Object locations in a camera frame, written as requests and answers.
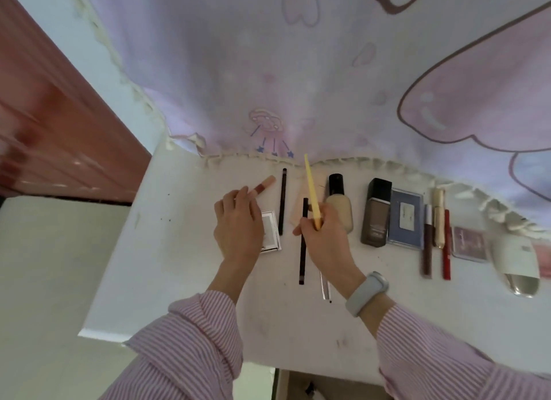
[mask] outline label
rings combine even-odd
[[[415,231],[415,206],[406,202],[400,203],[400,229]]]

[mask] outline foundation bottle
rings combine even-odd
[[[364,223],[360,242],[380,248],[386,244],[389,231],[390,197],[392,182],[373,178],[368,187],[368,201],[365,203]]]
[[[344,229],[350,233],[354,229],[352,205],[350,199],[344,194],[344,181],[340,173],[329,175],[329,197],[325,201],[335,207]]]

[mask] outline sleeve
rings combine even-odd
[[[380,371],[399,399],[536,400],[551,398],[551,382],[494,363],[401,306],[377,331]]]
[[[101,400],[232,398],[243,363],[235,305],[207,291],[176,301],[127,343],[138,356]]]

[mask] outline yellow brush handle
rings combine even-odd
[[[308,190],[310,191],[310,204],[312,205],[313,225],[316,230],[321,229],[320,205],[317,203],[316,186],[313,183],[312,171],[308,162],[308,154],[304,155],[304,164],[306,165],[306,177],[308,178]]]

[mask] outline hand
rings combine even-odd
[[[214,204],[218,224],[214,238],[224,255],[224,261],[248,269],[256,264],[262,241],[264,224],[256,199],[248,197],[248,187],[233,190]]]
[[[331,204],[320,204],[323,225],[319,231],[313,220],[303,217],[293,235],[304,236],[312,262],[331,284],[348,299],[365,280],[365,275],[355,265],[348,236],[337,210]]]

